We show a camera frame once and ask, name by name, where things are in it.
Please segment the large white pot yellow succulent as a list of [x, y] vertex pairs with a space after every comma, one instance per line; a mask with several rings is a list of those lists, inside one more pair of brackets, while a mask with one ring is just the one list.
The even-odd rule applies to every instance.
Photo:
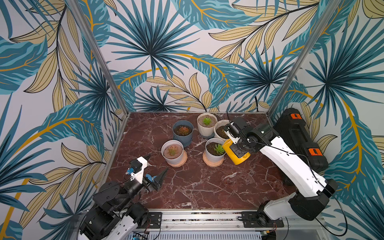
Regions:
[[225, 133], [226, 125], [229, 123], [230, 123], [229, 120], [220, 120], [215, 124], [214, 126], [215, 138], [221, 139], [223, 141], [226, 141], [227, 139], [229, 139], [229, 137]]

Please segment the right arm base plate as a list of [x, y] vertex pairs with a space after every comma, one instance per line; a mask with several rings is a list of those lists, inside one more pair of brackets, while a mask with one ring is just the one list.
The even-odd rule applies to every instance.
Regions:
[[244, 228], [276, 229], [284, 227], [284, 222], [281, 219], [271, 220], [259, 212], [241, 212], [238, 220], [243, 223]]

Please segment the yellow plastic watering can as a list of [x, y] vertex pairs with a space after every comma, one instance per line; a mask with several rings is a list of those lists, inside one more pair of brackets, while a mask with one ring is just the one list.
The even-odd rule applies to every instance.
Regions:
[[225, 141], [223, 149], [235, 165], [243, 163], [251, 156], [249, 152], [241, 150], [231, 139]]

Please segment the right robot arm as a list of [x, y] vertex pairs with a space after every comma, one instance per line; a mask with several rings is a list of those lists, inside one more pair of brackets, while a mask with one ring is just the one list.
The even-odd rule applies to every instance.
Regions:
[[289, 216], [312, 221], [325, 209], [338, 188], [334, 180], [326, 180], [304, 163], [302, 155], [295, 154], [268, 123], [254, 128], [238, 117], [225, 126], [225, 133], [229, 139], [223, 148], [235, 165], [244, 162], [251, 153], [260, 152], [272, 160], [297, 188], [287, 197], [264, 202], [253, 219], [243, 218], [245, 222], [266, 228]]

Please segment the white pot pink succulent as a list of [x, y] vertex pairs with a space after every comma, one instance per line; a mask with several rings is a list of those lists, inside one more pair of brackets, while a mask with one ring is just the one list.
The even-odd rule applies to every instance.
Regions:
[[177, 140], [165, 142], [161, 148], [161, 153], [166, 162], [174, 168], [181, 167], [188, 159], [183, 144]]

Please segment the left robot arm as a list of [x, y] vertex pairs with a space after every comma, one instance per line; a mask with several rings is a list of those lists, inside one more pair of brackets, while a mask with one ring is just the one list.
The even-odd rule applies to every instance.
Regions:
[[142, 191], [159, 191], [167, 170], [145, 174], [150, 155], [130, 161], [121, 182], [106, 182], [93, 195], [94, 205], [80, 224], [78, 240], [147, 240], [149, 229], [161, 229], [162, 213], [140, 203]]

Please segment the small white pot green succulent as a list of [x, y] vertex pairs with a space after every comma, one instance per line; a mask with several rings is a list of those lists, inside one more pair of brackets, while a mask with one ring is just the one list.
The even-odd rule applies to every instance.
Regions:
[[224, 162], [226, 152], [223, 144], [224, 141], [218, 138], [212, 138], [206, 142], [203, 161], [209, 167], [219, 167]]

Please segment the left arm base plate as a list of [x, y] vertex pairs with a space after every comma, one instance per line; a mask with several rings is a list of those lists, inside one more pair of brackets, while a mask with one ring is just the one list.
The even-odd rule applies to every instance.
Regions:
[[162, 226], [162, 218], [162, 212], [149, 212], [147, 220], [140, 226], [140, 229], [160, 229]]

